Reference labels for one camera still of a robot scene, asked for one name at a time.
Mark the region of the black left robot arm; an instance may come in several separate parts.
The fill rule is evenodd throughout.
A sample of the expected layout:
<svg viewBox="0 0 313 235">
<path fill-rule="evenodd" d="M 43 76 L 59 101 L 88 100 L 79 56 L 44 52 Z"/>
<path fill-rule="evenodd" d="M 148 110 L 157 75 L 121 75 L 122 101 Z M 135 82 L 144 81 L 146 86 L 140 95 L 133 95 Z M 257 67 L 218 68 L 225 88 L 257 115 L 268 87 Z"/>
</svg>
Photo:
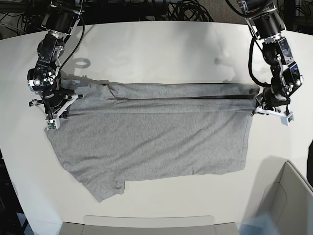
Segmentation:
<svg viewBox="0 0 313 235">
<path fill-rule="evenodd" d="M 256 97 L 261 110 L 276 111 L 280 106 L 288 106 L 291 95 L 303 84 L 287 39 L 282 36 L 285 25 L 281 20 L 275 4 L 271 0 L 240 0 L 239 15 L 245 18 L 252 40 L 249 47 L 248 71 L 251 79 L 263 88 Z M 259 81 L 252 72 L 253 48 L 257 41 L 262 41 L 261 53 L 270 66 L 272 78 L 270 83 Z"/>
</svg>

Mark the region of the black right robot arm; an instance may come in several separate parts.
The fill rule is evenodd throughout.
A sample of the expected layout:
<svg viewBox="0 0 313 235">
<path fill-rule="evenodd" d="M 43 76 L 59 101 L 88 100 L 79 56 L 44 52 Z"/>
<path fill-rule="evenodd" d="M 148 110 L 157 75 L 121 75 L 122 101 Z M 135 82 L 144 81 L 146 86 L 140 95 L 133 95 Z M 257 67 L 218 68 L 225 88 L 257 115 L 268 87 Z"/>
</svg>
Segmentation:
<svg viewBox="0 0 313 235">
<path fill-rule="evenodd" d="M 38 44 L 38 60 L 35 68 L 28 71 L 27 84 L 41 97 L 39 103 L 44 105 L 48 119 L 53 119 L 55 112 L 73 94 L 73 91 L 60 87 L 61 69 L 65 64 L 60 57 L 66 41 L 82 20 L 84 5 L 84 0 L 52 0 L 42 22 L 47 34 Z"/>
</svg>

